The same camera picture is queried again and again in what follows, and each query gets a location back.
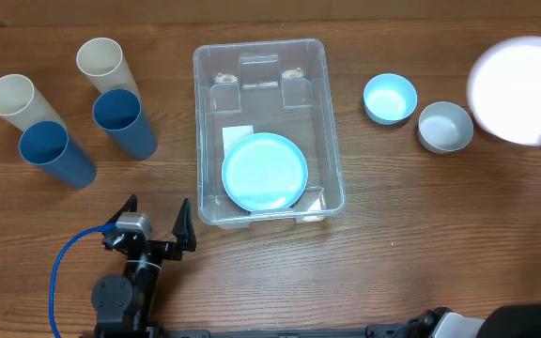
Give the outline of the grey bowl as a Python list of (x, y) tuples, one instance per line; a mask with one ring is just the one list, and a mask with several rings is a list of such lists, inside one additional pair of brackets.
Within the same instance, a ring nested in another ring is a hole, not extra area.
[(473, 135), (470, 115), (452, 102), (431, 103), (419, 115), (418, 139), (425, 149), (433, 153), (457, 152), (471, 142)]

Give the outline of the light blue bowl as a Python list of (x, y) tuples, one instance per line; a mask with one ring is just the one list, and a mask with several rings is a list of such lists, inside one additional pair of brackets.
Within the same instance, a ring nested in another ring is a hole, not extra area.
[(382, 73), (370, 79), (363, 90), (363, 107), (367, 116), (384, 126), (409, 118), (418, 104), (416, 88), (407, 78)]

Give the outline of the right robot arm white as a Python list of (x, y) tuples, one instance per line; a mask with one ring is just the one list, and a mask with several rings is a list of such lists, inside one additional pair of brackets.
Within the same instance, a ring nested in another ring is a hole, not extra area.
[(541, 338), (541, 303), (502, 306), (486, 319), (460, 315), (439, 307), (398, 327), (394, 336)]

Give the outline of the light blue plate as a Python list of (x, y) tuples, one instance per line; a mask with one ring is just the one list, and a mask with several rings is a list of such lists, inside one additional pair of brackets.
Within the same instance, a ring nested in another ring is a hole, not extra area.
[(225, 154), (225, 191), (249, 211), (286, 209), (303, 195), (309, 169), (303, 152), (285, 136), (259, 132), (236, 142)]

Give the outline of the pink plate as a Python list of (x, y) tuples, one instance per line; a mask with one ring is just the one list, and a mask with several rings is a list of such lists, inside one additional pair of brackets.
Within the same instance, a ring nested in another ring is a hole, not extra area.
[(509, 38), (485, 51), (471, 68), (467, 101), (484, 131), (541, 146), (541, 37)]

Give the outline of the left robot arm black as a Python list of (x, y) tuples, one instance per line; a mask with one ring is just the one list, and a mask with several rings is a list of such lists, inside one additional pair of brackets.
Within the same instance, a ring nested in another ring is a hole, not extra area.
[(124, 254), (126, 261), (122, 273), (107, 275), (93, 287), (96, 337), (167, 337), (163, 326), (150, 319), (162, 263), (179, 261), (185, 252), (196, 249), (188, 199), (183, 200), (173, 226), (174, 241), (152, 239), (150, 219), (137, 206), (133, 194), (109, 220), (111, 228), (103, 232), (104, 248)]

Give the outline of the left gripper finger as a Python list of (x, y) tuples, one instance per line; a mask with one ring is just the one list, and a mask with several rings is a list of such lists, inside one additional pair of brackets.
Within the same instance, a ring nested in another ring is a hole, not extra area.
[(172, 234), (176, 237), (176, 247), (181, 251), (196, 250), (196, 235), (193, 228), (191, 203), (188, 198), (183, 200)]
[(138, 198), (135, 194), (132, 194), (126, 203), (117, 211), (107, 223), (116, 223), (117, 220), (124, 212), (135, 212), (138, 208)]

